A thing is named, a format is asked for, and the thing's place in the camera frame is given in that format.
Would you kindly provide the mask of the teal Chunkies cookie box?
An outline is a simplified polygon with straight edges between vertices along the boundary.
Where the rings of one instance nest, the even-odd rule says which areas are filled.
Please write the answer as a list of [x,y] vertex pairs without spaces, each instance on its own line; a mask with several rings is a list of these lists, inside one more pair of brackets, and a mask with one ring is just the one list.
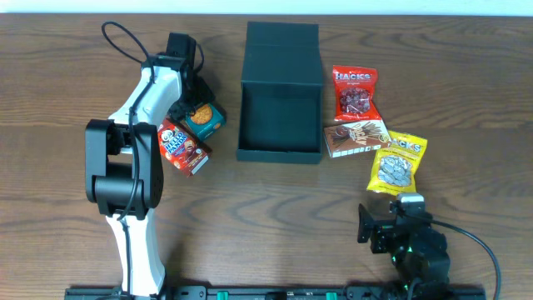
[[200,140],[205,141],[218,129],[226,125],[226,117],[217,106],[208,103],[185,118],[189,130]]

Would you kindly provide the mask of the brown Pocky box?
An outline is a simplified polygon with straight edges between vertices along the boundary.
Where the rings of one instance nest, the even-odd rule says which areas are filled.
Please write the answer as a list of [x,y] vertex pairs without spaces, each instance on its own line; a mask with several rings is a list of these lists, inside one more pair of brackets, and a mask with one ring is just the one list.
[[382,120],[343,123],[324,128],[326,147],[331,158],[388,148],[391,137]]

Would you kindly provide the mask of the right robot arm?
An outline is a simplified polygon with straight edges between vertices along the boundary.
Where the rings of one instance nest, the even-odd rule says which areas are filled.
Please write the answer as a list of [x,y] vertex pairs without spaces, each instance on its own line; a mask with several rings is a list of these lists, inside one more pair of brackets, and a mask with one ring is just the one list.
[[400,281],[389,299],[439,299],[446,294],[451,260],[444,234],[431,227],[432,216],[423,202],[396,200],[390,203],[389,220],[375,220],[358,207],[357,241],[369,242],[374,254],[388,254]]

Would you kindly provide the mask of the yellow Hacks candy bag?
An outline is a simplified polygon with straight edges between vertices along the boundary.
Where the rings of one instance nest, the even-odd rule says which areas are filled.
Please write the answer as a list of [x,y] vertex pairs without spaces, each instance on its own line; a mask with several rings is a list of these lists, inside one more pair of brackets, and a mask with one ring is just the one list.
[[427,149],[427,140],[404,132],[388,133],[391,145],[376,151],[366,190],[393,196],[415,193],[415,174]]

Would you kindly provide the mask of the red Hacks candy bag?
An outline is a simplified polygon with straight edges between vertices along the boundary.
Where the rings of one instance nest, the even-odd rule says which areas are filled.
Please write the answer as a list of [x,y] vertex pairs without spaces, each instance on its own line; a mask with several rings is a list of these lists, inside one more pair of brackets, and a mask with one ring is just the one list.
[[336,96],[336,121],[381,119],[373,102],[378,80],[375,68],[334,65],[332,79]]

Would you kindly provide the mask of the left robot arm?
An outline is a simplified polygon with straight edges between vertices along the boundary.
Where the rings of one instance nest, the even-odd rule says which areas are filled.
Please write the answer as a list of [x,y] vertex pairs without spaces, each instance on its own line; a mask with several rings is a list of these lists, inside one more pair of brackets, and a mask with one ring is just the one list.
[[196,107],[211,92],[199,77],[194,38],[170,33],[167,48],[146,53],[132,94],[106,119],[85,128],[85,186],[116,239],[122,265],[117,299],[171,299],[160,258],[155,209],[164,175],[160,151],[162,127]]

